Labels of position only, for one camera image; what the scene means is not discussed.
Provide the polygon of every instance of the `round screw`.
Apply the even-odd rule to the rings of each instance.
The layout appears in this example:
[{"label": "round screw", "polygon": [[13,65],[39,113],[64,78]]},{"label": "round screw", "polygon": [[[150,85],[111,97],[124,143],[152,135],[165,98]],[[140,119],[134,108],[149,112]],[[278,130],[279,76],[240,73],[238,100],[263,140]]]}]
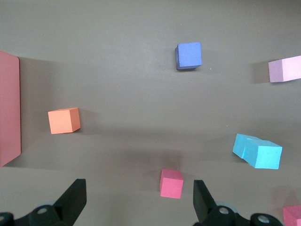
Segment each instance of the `round screw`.
[{"label": "round screw", "polygon": [[46,208],[42,208],[42,209],[39,209],[37,214],[43,214],[43,213],[46,213],[47,212],[47,209]]},{"label": "round screw", "polygon": [[262,223],[265,223],[265,224],[269,223],[269,219],[264,215],[259,215],[258,220]]},{"label": "round screw", "polygon": [[229,210],[227,208],[225,208],[225,207],[220,207],[219,211],[222,214],[229,214]]}]

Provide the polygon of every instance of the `pink cube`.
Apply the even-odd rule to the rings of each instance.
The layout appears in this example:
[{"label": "pink cube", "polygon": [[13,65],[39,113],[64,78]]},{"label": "pink cube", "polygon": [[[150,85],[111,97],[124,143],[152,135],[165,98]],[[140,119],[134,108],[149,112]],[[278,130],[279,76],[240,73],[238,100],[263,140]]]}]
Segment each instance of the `pink cube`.
[{"label": "pink cube", "polygon": [[19,58],[0,51],[0,166],[21,154]]},{"label": "pink cube", "polygon": [[162,169],[160,193],[162,197],[180,199],[183,187],[183,176],[180,171]]},{"label": "pink cube", "polygon": [[269,62],[269,81],[281,82],[301,78],[301,56]]},{"label": "pink cube", "polygon": [[283,219],[286,226],[301,226],[301,205],[283,207]]}]

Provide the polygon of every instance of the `cube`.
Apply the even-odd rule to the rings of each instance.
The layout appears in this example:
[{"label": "cube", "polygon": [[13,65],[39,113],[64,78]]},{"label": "cube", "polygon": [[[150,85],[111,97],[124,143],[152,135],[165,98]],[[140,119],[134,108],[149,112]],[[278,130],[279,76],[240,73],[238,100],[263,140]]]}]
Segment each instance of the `cube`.
[{"label": "cube", "polygon": [[20,61],[0,51],[0,167],[21,154]]},{"label": "cube", "polygon": [[301,56],[269,62],[270,82],[290,81],[301,78]]},{"label": "cube", "polygon": [[243,159],[245,156],[246,141],[253,140],[253,139],[259,139],[259,138],[237,133],[235,143],[233,146],[233,153],[235,153],[236,155],[238,155],[240,158]]},{"label": "cube", "polygon": [[277,170],[280,164],[282,147],[268,140],[246,141],[244,160],[257,169]]},{"label": "cube", "polygon": [[200,42],[180,43],[175,48],[177,70],[197,68],[202,65]]},{"label": "cube", "polygon": [[180,171],[162,169],[160,194],[162,197],[180,199],[183,187],[183,176]]},{"label": "cube", "polygon": [[301,205],[284,206],[283,220],[286,226],[301,226]]},{"label": "cube", "polygon": [[50,111],[48,117],[51,134],[72,133],[80,128],[78,108]]}]

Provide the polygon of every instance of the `black mechanical claw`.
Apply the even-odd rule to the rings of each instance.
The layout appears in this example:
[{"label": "black mechanical claw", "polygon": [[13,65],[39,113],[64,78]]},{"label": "black mechanical claw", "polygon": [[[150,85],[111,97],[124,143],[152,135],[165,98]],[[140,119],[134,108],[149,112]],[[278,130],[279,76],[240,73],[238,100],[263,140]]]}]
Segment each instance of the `black mechanical claw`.
[{"label": "black mechanical claw", "polygon": [[282,226],[268,214],[254,213],[247,220],[226,206],[218,206],[202,180],[194,181],[193,206],[199,220],[194,226]]},{"label": "black mechanical claw", "polygon": [[53,205],[40,206],[16,220],[11,213],[0,213],[0,226],[72,226],[86,203],[86,180],[77,179]]}]

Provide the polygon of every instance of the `light blue block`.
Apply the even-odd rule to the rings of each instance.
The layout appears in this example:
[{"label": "light blue block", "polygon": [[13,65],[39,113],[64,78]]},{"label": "light blue block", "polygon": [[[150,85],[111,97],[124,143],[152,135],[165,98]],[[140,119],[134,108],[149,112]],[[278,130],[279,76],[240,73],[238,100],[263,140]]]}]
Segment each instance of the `light blue block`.
[{"label": "light blue block", "polygon": [[197,68],[202,65],[200,42],[180,43],[175,48],[175,61],[178,70]]},{"label": "light blue block", "polygon": [[253,140],[253,139],[259,139],[259,138],[237,133],[235,143],[233,146],[233,153],[235,153],[236,155],[238,155],[240,158],[243,159],[245,155],[246,141]]},{"label": "light blue block", "polygon": [[244,160],[257,169],[279,169],[282,147],[268,140],[247,140]]}]

